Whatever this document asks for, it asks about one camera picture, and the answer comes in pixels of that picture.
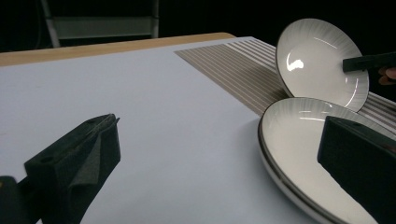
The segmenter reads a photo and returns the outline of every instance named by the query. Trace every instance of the wooden edge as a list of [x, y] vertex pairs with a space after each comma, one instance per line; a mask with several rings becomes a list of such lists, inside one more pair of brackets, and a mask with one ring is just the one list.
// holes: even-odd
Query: wooden edge
[[0, 66], [16, 65], [23, 63], [39, 63], [87, 57], [100, 54], [117, 53], [137, 49], [151, 49], [179, 44], [189, 44], [217, 39], [235, 38], [228, 33], [212, 33], [202, 35], [181, 35], [155, 39], [116, 42], [108, 44], [85, 45], [77, 47], [64, 47], [58, 49], [37, 49], [0, 53]]

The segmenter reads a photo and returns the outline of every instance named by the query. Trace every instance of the dark background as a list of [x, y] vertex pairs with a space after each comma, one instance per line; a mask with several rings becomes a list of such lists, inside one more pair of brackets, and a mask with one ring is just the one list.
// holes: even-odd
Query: dark background
[[[150, 13], [149, 0], [49, 0], [54, 16], [131, 16]], [[276, 46], [293, 21], [316, 18], [332, 23], [363, 55], [396, 51], [396, 12], [381, 1], [162, 0], [160, 37], [227, 32], [253, 36]], [[136, 37], [79, 40], [63, 46], [132, 40]], [[0, 1], [0, 52], [51, 48], [39, 0]], [[396, 85], [379, 86], [369, 71], [371, 91], [396, 101]]]

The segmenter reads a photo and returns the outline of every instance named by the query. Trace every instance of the plate stack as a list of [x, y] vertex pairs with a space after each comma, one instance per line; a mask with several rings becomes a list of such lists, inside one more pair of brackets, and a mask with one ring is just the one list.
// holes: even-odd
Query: plate stack
[[293, 22], [276, 46], [279, 80], [290, 98], [262, 115], [262, 159], [280, 189], [320, 223], [378, 221], [318, 160], [327, 117], [356, 122], [396, 141], [391, 131], [358, 114], [369, 93], [368, 72], [344, 73], [343, 60], [360, 56], [343, 31], [317, 19]]

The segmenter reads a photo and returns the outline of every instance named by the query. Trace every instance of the black object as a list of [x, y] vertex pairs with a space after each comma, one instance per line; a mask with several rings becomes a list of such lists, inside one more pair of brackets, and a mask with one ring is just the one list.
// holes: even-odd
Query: black object
[[396, 141], [328, 116], [318, 162], [378, 223], [396, 223]]
[[79, 223], [120, 161], [113, 114], [88, 119], [24, 166], [16, 183], [0, 176], [0, 223]]
[[343, 60], [343, 71], [352, 72], [369, 68], [396, 67], [396, 51], [384, 54], [366, 55]]

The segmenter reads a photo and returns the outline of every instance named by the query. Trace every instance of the ribbed mat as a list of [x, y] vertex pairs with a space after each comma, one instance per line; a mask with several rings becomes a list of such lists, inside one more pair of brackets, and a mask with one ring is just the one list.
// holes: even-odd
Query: ribbed mat
[[[258, 39], [175, 53], [259, 116], [288, 97], [276, 71], [276, 48]], [[396, 133], [396, 103], [369, 92], [358, 113]]]

